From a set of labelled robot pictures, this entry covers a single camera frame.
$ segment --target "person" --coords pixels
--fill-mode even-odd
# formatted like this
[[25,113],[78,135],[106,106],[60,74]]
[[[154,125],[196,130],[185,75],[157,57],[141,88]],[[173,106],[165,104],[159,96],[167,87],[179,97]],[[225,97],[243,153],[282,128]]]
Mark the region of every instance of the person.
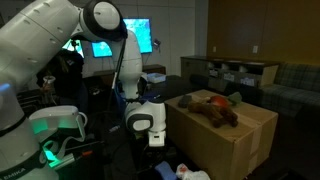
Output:
[[82,80],[83,57],[76,51],[60,50],[49,63],[37,73],[37,84],[43,93],[52,90],[45,76],[54,76],[53,87],[60,105],[73,105],[80,112],[88,112],[88,91]]

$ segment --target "blue screen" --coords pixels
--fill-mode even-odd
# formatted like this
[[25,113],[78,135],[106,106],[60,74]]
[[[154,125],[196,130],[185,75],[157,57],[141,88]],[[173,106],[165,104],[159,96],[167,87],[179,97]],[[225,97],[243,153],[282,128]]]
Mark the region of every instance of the blue screen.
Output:
[[[151,28],[149,19],[123,19],[127,29],[137,36],[140,53],[152,52]],[[109,45],[105,42],[91,43],[94,57],[112,56]]]
[[[82,57],[84,57],[84,56],[83,56],[83,51],[82,51],[82,46],[81,46],[80,40],[76,40],[76,43],[78,44],[78,45],[76,46],[77,52],[78,52],[79,54],[81,54]],[[67,50],[69,50],[69,51],[74,51],[74,48],[73,48],[73,46],[71,45],[71,39],[69,39],[69,41],[68,41],[62,48],[63,48],[63,49],[67,49]]]

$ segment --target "gray couch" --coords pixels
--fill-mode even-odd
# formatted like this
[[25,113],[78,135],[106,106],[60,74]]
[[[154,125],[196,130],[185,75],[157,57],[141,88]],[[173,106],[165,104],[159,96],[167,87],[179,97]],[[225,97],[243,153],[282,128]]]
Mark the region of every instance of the gray couch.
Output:
[[262,90],[262,107],[280,114],[295,117],[303,107],[320,110],[320,66],[283,63],[274,84]]

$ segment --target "brown stuffed toy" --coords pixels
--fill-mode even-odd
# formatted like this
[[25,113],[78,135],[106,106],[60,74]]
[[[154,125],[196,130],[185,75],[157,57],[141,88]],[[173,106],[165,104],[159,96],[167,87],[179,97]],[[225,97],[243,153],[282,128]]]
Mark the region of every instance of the brown stuffed toy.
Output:
[[210,103],[190,102],[188,110],[205,115],[215,128],[229,123],[232,127],[238,125],[238,116],[229,107],[220,107]]

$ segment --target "sofa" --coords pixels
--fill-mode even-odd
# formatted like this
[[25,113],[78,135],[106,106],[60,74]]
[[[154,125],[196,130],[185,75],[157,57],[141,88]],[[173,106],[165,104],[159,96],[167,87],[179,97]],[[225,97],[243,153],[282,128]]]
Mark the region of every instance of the sofa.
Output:
[[262,91],[261,106],[288,117],[304,107],[320,110],[320,66],[280,64],[274,84]]

